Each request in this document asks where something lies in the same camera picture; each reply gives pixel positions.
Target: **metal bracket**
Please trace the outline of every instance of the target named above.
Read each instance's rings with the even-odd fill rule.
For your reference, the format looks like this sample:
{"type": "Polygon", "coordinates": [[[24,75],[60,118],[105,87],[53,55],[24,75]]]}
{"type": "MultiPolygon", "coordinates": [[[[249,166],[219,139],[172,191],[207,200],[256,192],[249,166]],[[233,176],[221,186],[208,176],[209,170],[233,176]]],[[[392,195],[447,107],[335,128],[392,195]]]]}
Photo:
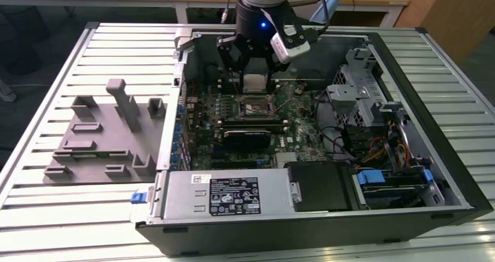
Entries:
{"type": "Polygon", "coordinates": [[[380,105],[380,112],[396,112],[399,109],[401,109],[401,102],[399,101],[389,101],[380,105]]]}
{"type": "Polygon", "coordinates": [[[176,45],[176,50],[181,51],[192,46],[192,28],[180,27],[176,31],[176,37],[173,38],[173,43],[176,45]]]}

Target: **table leg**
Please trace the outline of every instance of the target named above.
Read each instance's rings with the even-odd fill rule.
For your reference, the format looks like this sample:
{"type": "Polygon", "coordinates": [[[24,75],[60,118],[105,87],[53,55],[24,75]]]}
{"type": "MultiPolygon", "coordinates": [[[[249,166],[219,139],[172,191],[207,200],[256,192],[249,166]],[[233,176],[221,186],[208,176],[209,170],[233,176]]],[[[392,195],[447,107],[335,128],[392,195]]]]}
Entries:
{"type": "Polygon", "coordinates": [[[177,23],[185,24],[187,20],[187,3],[185,2],[176,2],[173,4],[173,8],[176,8],[176,16],[177,16],[177,23]]]}
{"type": "Polygon", "coordinates": [[[384,19],[381,20],[380,27],[393,27],[396,20],[399,19],[403,6],[389,6],[389,10],[384,16],[384,19]]]}

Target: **orange wire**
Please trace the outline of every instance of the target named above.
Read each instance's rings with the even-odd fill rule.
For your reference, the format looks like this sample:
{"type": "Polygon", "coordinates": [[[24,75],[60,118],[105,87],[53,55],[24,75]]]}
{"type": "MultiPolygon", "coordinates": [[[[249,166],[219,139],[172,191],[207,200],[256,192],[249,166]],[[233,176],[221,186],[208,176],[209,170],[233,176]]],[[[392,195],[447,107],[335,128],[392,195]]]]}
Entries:
{"type": "Polygon", "coordinates": [[[403,143],[399,143],[399,146],[404,150],[405,164],[407,164],[408,167],[411,167],[411,165],[409,165],[409,151],[408,151],[409,149],[407,148],[407,146],[403,145],[403,143]]]}
{"type": "Polygon", "coordinates": [[[372,141],[371,141],[371,143],[369,143],[369,152],[368,152],[368,155],[371,155],[371,151],[372,151],[372,145],[373,145],[373,143],[379,140],[379,139],[385,139],[387,137],[376,137],[372,141]]]}

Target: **blue latch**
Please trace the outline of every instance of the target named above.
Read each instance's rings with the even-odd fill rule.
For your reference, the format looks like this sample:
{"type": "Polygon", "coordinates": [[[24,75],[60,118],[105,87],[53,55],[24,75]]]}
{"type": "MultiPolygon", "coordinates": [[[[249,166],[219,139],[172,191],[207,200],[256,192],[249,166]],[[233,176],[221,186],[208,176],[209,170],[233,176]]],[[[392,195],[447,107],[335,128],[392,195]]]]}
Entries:
{"type": "Polygon", "coordinates": [[[377,169],[369,169],[369,170],[363,170],[357,174],[357,181],[360,185],[364,185],[367,183],[384,183],[385,178],[384,174],[381,173],[380,170],[377,169]]]}
{"type": "Polygon", "coordinates": [[[132,204],[143,204],[147,202],[147,192],[134,192],[130,196],[130,203],[132,204]]]}
{"type": "Polygon", "coordinates": [[[424,169],[423,174],[424,174],[425,181],[428,183],[431,183],[433,181],[433,175],[432,175],[429,169],[424,169]]]}

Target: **warning label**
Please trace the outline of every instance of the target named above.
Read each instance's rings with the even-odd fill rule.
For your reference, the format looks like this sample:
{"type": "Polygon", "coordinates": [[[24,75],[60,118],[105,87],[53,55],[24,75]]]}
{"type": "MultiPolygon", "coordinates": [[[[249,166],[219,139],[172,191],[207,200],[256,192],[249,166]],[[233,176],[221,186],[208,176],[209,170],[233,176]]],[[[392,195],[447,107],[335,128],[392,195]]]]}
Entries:
{"type": "Polygon", "coordinates": [[[256,177],[209,180],[209,214],[212,216],[260,213],[256,177]]]}

